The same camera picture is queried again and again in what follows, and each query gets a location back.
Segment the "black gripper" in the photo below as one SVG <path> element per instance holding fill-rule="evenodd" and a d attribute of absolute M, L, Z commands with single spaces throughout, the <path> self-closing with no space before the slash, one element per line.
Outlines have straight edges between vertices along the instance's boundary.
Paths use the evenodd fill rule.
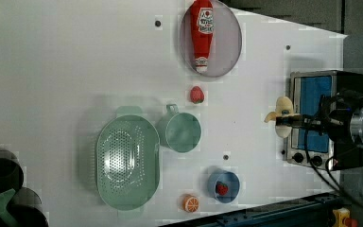
<path fill-rule="evenodd" d="M 310 132 L 327 135 L 332 141 L 352 142 L 351 126 L 354 115 L 363 108 L 363 94 L 354 90 L 342 90 L 334 96 L 325 96 L 319 101 L 319 108 L 313 114 L 282 115 L 277 120 L 301 119 L 303 141 L 308 142 Z M 278 127 L 296 127 L 293 123 L 277 122 Z"/>

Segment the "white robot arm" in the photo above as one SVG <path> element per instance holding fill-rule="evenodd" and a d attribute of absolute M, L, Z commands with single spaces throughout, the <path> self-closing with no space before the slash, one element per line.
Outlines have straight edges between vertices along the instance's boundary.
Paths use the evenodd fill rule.
<path fill-rule="evenodd" d="M 275 123 L 275 131 L 281 138 L 287 138 L 295 129 L 303 131 L 303 152 L 299 154 L 299 160 L 306 161 L 314 170 L 330 171 L 344 157 L 363 149 L 363 94 L 352 90 L 320 98 L 318 110 L 313 114 L 295 112 L 291 99 L 281 96 L 277 99 L 276 109 L 268 113 L 265 120 Z M 311 131 L 327 135 L 346 149 L 328 158 L 316 157 L 315 151 L 309 147 Z"/>

